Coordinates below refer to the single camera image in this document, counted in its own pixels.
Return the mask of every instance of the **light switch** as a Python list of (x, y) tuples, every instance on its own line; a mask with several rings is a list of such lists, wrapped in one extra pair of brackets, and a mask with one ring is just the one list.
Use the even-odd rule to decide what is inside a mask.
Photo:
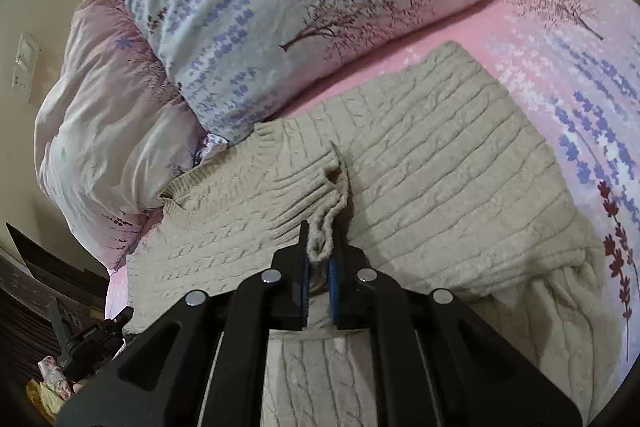
[(31, 86), (33, 85), (33, 73), (36, 70), (36, 61), (40, 47), (33, 38), (23, 33), (18, 42), (18, 52), (15, 55), (14, 76), (11, 87), (14, 92), (25, 102), (29, 102)]

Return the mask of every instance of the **silver screw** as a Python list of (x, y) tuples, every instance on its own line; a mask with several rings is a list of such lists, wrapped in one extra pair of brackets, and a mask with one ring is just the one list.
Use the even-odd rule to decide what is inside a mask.
[(266, 284), (273, 284), (282, 279), (282, 273), (278, 270), (270, 268), (262, 272), (262, 282)]
[(440, 288), (433, 292), (431, 295), (434, 301), (438, 304), (449, 304), (453, 301), (453, 293), (444, 288)]
[(204, 301), (207, 300), (207, 294), (202, 290), (194, 290), (192, 292), (187, 293), (184, 297), (184, 301), (189, 306), (200, 306)]
[(358, 273), (356, 275), (358, 277), (358, 280), (362, 282), (371, 282), (376, 280), (376, 277), (378, 277), (376, 271), (370, 268), (362, 268), (358, 270)]

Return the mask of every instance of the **pink bed sheet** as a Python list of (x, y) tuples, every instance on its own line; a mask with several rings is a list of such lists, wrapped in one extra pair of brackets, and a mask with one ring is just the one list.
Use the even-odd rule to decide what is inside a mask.
[[(631, 0), (486, 0), (393, 42), (318, 82), (293, 116), (457, 41), (511, 93), (554, 148), (575, 203), (603, 238), (603, 298), (619, 310), (613, 388), (640, 349), (640, 7)], [(107, 315), (126, 305), (126, 268), (111, 277)]]

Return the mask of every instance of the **bed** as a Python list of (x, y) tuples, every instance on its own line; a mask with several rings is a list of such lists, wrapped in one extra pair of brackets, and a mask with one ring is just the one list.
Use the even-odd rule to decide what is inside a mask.
[[(135, 6), (130, 12), (138, 23), (145, 20), (149, 29), (158, 23), (138, 16)], [(380, 74), (420, 63), (444, 42), (462, 45), (509, 91), (553, 148), (576, 207), (602, 238), (607, 274), (602, 299), (620, 321), (621, 343), (607, 390), (595, 400), (595, 412), (620, 386), (640, 351), (640, 326), (632, 314), (640, 302), (633, 256), (640, 239), (636, 180), (640, 150), (635, 139), (640, 118), (639, 32), (640, 8), (631, 0), (480, 0), (312, 83), (272, 117), (304, 114)], [(145, 37), (156, 55), (166, 60), (153, 32)], [(174, 64), (167, 64), (170, 77)], [(204, 134), (197, 130), (191, 149), (205, 147)], [(216, 142), (214, 152), (219, 145), (226, 146)], [(206, 160), (211, 150), (209, 139), (200, 158)], [(159, 223), (161, 212), (140, 222), (130, 251), (138, 240), (143, 244), (145, 234)], [(125, 257), (118, 256), (110, 267), (106, 315), (112, 317), (127, 304), (129, 280)]]

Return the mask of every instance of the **cable knit sweater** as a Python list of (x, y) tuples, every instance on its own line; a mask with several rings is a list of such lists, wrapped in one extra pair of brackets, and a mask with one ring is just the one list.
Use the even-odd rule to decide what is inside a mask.
[[(603, 391), (618, 342), (600, 303), (600, 242), (542, 136), (454, 42), (258, 125), (162, 197), (163, 222), (127, 261), (132, 331), (190, 289), (235, 288), (296, 240), (303, 219), (311, 259), (322, 261), (348, 205), (349, 242), (375, 268), (417, 291), (485, 296), (475, 309), (585, 419)], [(274, 336), (265, 425), (374, 424), (367, 334), (334, 330), (327, 302), (312, 301), (301, 335)]]

